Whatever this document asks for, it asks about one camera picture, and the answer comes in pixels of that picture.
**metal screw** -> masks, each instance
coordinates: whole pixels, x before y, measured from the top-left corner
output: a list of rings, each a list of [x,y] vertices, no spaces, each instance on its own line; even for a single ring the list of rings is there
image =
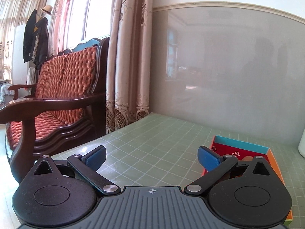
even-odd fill
[[[106,191],[106,192],[115,192],[118,190],[118,187],[117,185],[113,185],[113,184],[108,184],[106,186],[103,187],[103,190]]]
[[[201,187],[197,184],[191,184],[191,185],[188,185],[186,187],[186,189],[190,192],[199,192],[201,190]]]

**glossy wall panel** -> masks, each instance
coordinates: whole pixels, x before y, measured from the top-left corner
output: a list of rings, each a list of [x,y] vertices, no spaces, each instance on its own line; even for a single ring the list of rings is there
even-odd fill
[[[150,110],[297,146],[305,25],[229,7],[154,12]]]

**white floor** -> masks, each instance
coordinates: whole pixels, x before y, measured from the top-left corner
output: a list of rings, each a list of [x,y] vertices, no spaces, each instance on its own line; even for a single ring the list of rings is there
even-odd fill
[[[0,125],[0,228],[16,229],[19,227],[13,208],[12,196],[18,183],[12,176],[5,153],[5,126]]]

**triangular hole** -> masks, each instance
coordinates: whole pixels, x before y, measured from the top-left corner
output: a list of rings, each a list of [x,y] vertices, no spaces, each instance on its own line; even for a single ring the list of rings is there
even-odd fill
[[[52,169],[47,161],[43,161],[40,163],[36,171],[34,172],[34,175],[42,175],[42,174],[50,174],[52,173]]]
[[[270,176],[266,166],[263,163],[258,162],[254,168],[253,174]]]

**sofa backrest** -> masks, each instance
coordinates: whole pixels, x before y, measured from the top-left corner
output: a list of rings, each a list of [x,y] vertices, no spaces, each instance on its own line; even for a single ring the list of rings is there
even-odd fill
[[[97,47],[54,57],[42,66],[37,83],[38,98],[72,98],[90,92],[97,72]],[[51,111],[66,125],[84,116],[84,109]]]

